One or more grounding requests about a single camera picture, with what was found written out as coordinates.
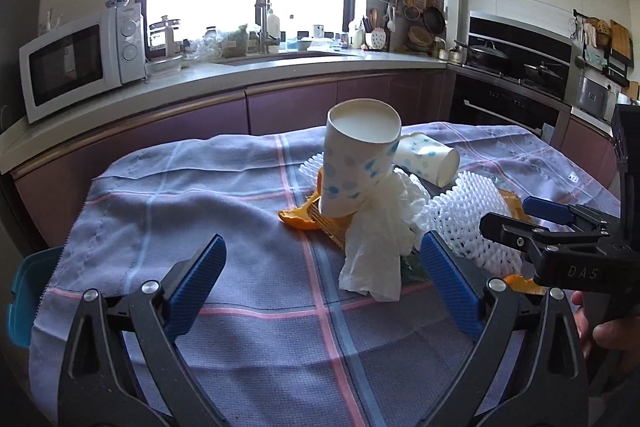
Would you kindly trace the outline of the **person's right hand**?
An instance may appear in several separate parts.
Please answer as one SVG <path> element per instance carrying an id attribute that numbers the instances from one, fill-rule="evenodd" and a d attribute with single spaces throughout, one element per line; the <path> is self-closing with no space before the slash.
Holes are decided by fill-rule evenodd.
<path id="1" fill-rule="evenodd" d="M 625 317 L 591 326 L 585 314 L 584 294 L 574 291 L 570 301 L 577 307 L 574 320 L 584 359 L 589 357 L 594 346 L 598 346 L 622 352 L 620 367 L 624 372 L 632 371 L 639 365 L 639 317 Z"/>

